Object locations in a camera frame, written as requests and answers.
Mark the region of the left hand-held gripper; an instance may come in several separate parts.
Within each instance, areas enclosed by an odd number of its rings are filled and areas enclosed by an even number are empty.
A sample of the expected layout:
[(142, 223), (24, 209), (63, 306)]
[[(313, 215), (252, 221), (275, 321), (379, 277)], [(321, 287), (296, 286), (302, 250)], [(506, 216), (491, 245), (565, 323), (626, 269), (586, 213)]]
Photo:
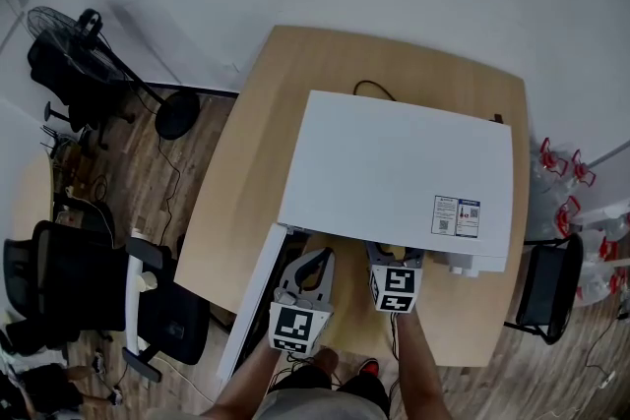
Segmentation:
[[(336, 257), (332, 248), (303, 254), (284, 270), (270, 306), (269, 343), (276, 350), (310, 356), (334, 314), (330, 301)], [(293, 293), (316, 293), (316, 300)]]

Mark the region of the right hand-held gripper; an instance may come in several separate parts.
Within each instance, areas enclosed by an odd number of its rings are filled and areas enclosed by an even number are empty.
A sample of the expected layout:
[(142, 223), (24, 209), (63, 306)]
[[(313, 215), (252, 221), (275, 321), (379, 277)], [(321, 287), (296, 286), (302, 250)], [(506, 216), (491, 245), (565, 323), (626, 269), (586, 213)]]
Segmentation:
[(369, 287), (375, 309), (385, 313), (410, 313), (418, 297), (425, 251), (405, 247), (403, 262), (392, 262), (392, 254), (378, 242), (367, 241), (370, 264)]

